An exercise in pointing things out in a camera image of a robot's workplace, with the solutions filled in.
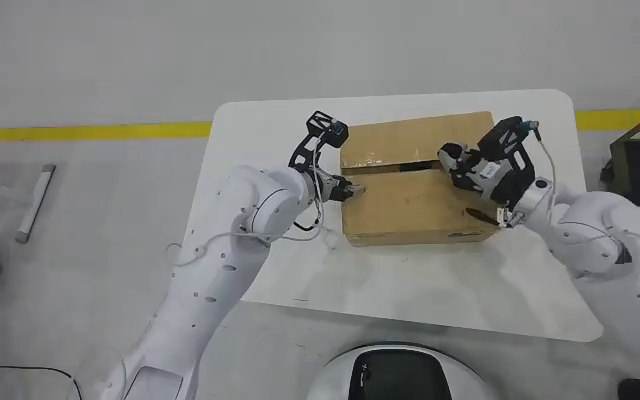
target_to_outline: brown cardboard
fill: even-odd
[[[467,208],[495,215],[496,204],[453,187],[438,168],[399,172],[400,164],[437,160],[446,142],[473,147],[493,127],[490,112],[349,127],[342,174],[366,192],[342,206],[342,228],[354,246],[482,241],[497,231]]]

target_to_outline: yellow line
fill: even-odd
[[[577,111],[578,131],[628,131],[640,124],[640,110]]]
[[[2,141],[136,140],[208,137],[211,122],[0,129]]]
[[[640,123],[640,110],[577,111],[580,132],[626,131]],[[191,139],[209,136],[211,122],[147,125],[0,129],[0,141]]]

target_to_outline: black cable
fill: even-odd
[[[316,226],[318,226],[318,224],[320,223],[320,218],[321,218],[321,212],[320,212],[320,206],[318,205],[318,196],[316,195],[315,197],[315,201],[314,203],[316,204],[316,210],[318,211],[318,215],[316,216],[316,220],[313,221],[313,224],[311,224],[310,226],[302,226],[297,222],[293,222],[293,226],[295,226],[296,228],[300,229],[301,231],[304,232],[311,232]]]
[[[78,381],[73,379],[73,376],[71,376],[70,373],[65,372],[65,371],[63,371],[61,369],[51,368],[51,367],[21,367],[19,365],[0,365],[0,369],[22,369],[22,370],[27,370],[27,371],[53,371],[53,372],[57,372],[59,374],[62,374],[64,376],[66,376],[67,378],[71,379],[71,381],[73,382],[73,384],[76,387],[76,391],[78,392],[78,398],[80,400],[82,400],[82,392],[80,391],[80,385],[78,385]]]
[[[320,221],[316,220],[316,222],[314,222],[313,225],[311,226],[302,226],[297,222],[293,223],[293,226],[295,226],[296,228],[300,229],[301,231],[305,231],[305,232],[311,232],[313,230],[313,228],[316,227],[316,225],[319,223]]]

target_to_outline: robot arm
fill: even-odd
[[[317,165],[318,150],[324,144],[340,147],[348,137],[347,126],[316,112],[307,127],[309,135],[289,167],[263,171],[238,166],[216,189],[211,207],[185,239],[169,292],[144,335],[123,365],[101,387],[92,388],[99,398],[193,399],[202,354],[253,283],[271,243],[312,239],[317,233],[309,239],[284,235],[314,202],[345,201],[364,190]],[[319,230],[322,218],[301,228]]]
[[[497,219],[477,210],[467,210],[470,215],[506,228],[524,225],[544,239],[575,278],[604,281],[628,275],[634,271],[632,262],[640,261],[640,209],[613,193],[575,195],[536,178],[523,142],[533,132],[547,151],[538,126],[536,121],[507,118],[480,140],[478,150],[447,143],[438,158],[454,186],[501,206]],[[557,204],[569,207],[552,223]]]

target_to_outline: table top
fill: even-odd
[[[214,116],[187,232],[232,166],[286,165],[316,110],[347,125],[474,111],[491,111],[495,122],[539,120],[558,180],[585,190],[573,103],[557,90],[227,103]],[[525,147],[537,174],[550,178],[536,141]],[[320,166],[339,173],[339,151],[323,150]],[[312,221],[314,212],[301,220]],[[524,227],[482,243],[354,248],[342,235],[337,203],[325,204],[325,227],[311,242],[274,243],[243,300],[579,342],[602,334],[564,266]]]

